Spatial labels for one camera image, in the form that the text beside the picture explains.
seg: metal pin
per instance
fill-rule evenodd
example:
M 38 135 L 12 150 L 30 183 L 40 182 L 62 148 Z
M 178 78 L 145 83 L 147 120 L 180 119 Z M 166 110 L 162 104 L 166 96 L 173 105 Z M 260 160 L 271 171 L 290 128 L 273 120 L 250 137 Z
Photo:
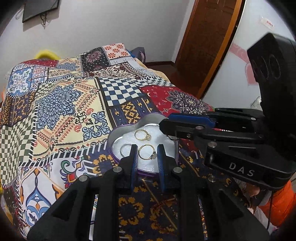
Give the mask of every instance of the metal pin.
M 114 167 L 113 171 L 118 173 L 118 172 L 122 171 L 122 168 L 121 167 Z
M 214 183 L 214 182 L 216 181 L 216 178 L 215 178 L 213 175 L 209 176 L 207 179 L 208 179 L 211 183 Z
M 175 167 L 175 168 L 173 169 L 173 171 L 174 171 L 175 173 L 181 173 L 181 172 L 182 172 L 182 168 L 180 168 L 180 167 Z
M 204 126 L 196 126 L 195 129 L 197 130 L 203 130 L 205 127 Z
M 210 141 L 207 145 L 208 145 L 209 147 L 215 148 L 215 147 L 217 146 L 217 142 Z
M 85 182 L 85 181 L 87 180 L 87 175 L 82 175 L 82 176 L 80 176 L 78 179 L 79 179 L 79 181 L 81 181 L 81 182 Z

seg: black cable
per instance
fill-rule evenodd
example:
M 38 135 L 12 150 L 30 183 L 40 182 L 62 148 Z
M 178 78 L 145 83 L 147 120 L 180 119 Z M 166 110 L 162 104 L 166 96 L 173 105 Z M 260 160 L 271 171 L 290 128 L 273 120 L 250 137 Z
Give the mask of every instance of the black cable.
M 56 0 L 49 10 L 51 10 L 53 8 L 53 6 L 56 4 L 57 1 L 59 1 L 59 0 Z M 48 13 L 48 11 L 45 12 L 44 14 L 40 15 L 40 18 L 42 20 L 42 24 L 43 24 L 44 27 L 45 27 L 45 24 L 46 24 L 47 13 Z
M 177 140 L 179 140 L 180 138 L 177 138 L 177 139 L 172 139 L 172 138 L 170 138 L 168 135 L 167 135 L 167 137 L 168 137 L 168 139 L 170 139 L 171 141 L 177 141 Z
M 269 229 L 269 225 L 270 225 L 270 216 L 271 216 L 271 208 L 272 208 L 272 200 L 273 200 L 273 198 L 274 198 L 274 193 L 273 193 L 273 191 L 272 191 L 272 193 L 271 193 L 271 197 L 270 197 L 268 223 L 267 223 L 267 228 L 266 228 L 267 231 L 268 231 L 268 229 Z

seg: white wall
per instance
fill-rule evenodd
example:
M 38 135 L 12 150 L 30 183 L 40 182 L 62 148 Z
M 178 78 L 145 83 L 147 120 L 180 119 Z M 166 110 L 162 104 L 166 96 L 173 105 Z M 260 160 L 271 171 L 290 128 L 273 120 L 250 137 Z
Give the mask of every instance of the white wall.
M 245 9 L 232 43 L 247 50 L 267 32 L 261 17 L 274 24 L 273 32 L 290 39 L 293 36 L 276 11 L 265 0 L 246 0 Z M 260 96 L 258 85 L 248 85 L 246 62 L 228 52 L 203 100 L 213 107 L 249 108 Z
M 45 29 L 40 17 L 24 24 L 13 17 L 0 37 L 0 90 L 10 68 L 43 49 L 65 58 L 123 42 L 129 50 L 144 47 L 147 62 L 170 61 L 190 1 L 61 0 Z

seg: sticker on wall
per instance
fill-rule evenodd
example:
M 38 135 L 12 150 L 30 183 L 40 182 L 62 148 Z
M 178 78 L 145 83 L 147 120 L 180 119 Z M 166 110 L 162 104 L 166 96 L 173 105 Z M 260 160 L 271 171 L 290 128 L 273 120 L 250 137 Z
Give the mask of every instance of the sticker on wall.
M 265 25 L 266 27 L 268 27 L 271 31 L 274 30 L 274 25 L 272 24 L 272 22 L 270 20 L 268 20 L 267 18 L 261 17 L 261 23 L 263 25 Z
M 246 62 L 245 73 L 246 73 L 248 85 L 258 85 L 254 77 L 254 73 L 252 70 L 252 66 L 250 64 L 247 51 L 234 43 L 231 44 L 229 51 Z

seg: tile pattern fabric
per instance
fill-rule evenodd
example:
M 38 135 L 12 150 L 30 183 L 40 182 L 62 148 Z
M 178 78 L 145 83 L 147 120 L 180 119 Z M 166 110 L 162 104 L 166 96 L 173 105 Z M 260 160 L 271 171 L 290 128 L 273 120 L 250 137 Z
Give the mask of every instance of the tile pattern fabric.
M 33 140 L 33 112 L 13 127 L 3 126 L 0 144 L 0 176 L 3 185 L 16 178 L 17 168 L 31 159 Z
M 124 62 L 121 64 L 115 64 L 110 67 L 98 71 L 92 71 L 90 73 L 94 77 L 113 77 L 113 78 L 132 78 L 132 79 L 142 79 L 146 77 L 146 74 L 139 73 L 128 63 Z
M 22 96 L 29 91 L 36 91 L 38 85 L 44 81 L 47 70 L 45 66 L 17 65 L 10 75 L 7 94 Z
M 142 87 L 141 91 L 150 97 L 160 113 L 165 116 L 171 113 L 200 115 L 212 111 L 211 106 L 176 87 L 153 85 Z
M 12 69 L 0 113 L 0 178 L 4 201 L 22 236 L 79 176 L 101 176 L 117 165 L 107 148 L 113 128 L 134 124 L 151 112 L 167 116 L 210 110 L 161 77 L 145 74 L 125 51 L 123 44 L 107 45 L 76 58 L 30 60 Z M 231 178 L 203 165 L 192 141 L 180 141 L 179 153 L 182 168 L 203 178 L 215 175 L 247 205 Z M 118 218 L 126 239 L 177 240 L 177 199 L 161 194 L 159 185 L 140 179 L 131 195 L 119 197 Z M 152 214 L 159 203 L 162 209 Z M 202 206 L 200 210 L 204 220 Z
M 12 127 L 18 121 L 25 119 L 31 111 L 34 99 L 35 91 L 27 92 L 18 98 L 7 95 L 0 113 L 0 125 Z
M 105 50 L 109 60 L 130 56 L 129 52 L 125 49 L 123 43 L 106 45 L 103 46 L 103 49 Z
M 83 71 L 96 71 L 110 66 L 109 59 L 102 47 L 80 55 Z
M 125 79 L 98 78 L 102 86 L 108 106 L 123 104 L 124 102 L 142 96 L 139 88 Z
M 110 108 L 116 126 L 135 124 L 151 112 L 159 112 L 147 95 Z

